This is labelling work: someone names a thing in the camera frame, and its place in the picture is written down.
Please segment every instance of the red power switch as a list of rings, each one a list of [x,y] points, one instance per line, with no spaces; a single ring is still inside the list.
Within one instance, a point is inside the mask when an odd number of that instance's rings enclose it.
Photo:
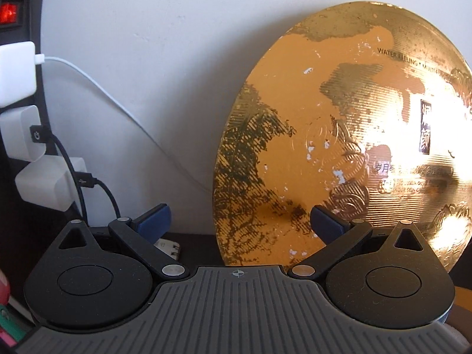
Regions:
[[[2,3],[0,6],[0,24],[14,24],[17,22],[18,5]]]

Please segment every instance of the white power adapter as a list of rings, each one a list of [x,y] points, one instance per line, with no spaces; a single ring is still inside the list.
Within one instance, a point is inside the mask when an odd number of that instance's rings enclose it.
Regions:
[[[44,63],[44,55],[35,53],[31,41],[0,46],[0,107],[36,92],[36,65]]]
[[[83,158],[71,157],[76,172],[86,172]],[[79,203],[74,180],[63,157],[44,155],[32,162],[16,178],[18,192],[26,202],[66,211],[75,201]]]
[[[34,162],[46,152],[46,144],[31,140],[31,125],[41,125],[35,105],[10,109],[0,114],[0,132],[8,157]]]

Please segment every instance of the pink object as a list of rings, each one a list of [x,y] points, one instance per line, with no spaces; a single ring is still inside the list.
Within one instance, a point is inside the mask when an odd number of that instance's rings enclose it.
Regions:
[[[10,283],[0,270],[0,304],[6,306],[10,298]]]
[[[4,330],[0,330],[0,338],[10,347],[15,346],[16,341]]]

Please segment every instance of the silver rivet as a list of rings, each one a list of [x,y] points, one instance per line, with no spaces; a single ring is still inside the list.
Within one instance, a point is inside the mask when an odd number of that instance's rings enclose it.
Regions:
[[[185,268],[176,264],[167,265],[162,268],[162,273],[166,276],[180,276],[185,273]]]
[[[310,276],[315,274],[315,269],[309,265],[297,265],[292,268],[292,273],[297,276]]]

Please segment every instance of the golden disc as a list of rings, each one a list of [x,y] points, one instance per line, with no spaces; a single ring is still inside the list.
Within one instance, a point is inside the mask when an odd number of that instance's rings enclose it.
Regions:
[[[227,265],[293,266],[324,244],[323,204],[376,227],[414,221],[450,270],[472,224],[471,71],[421,17],[354,2],[313,14],[240,90],[214,172]]]

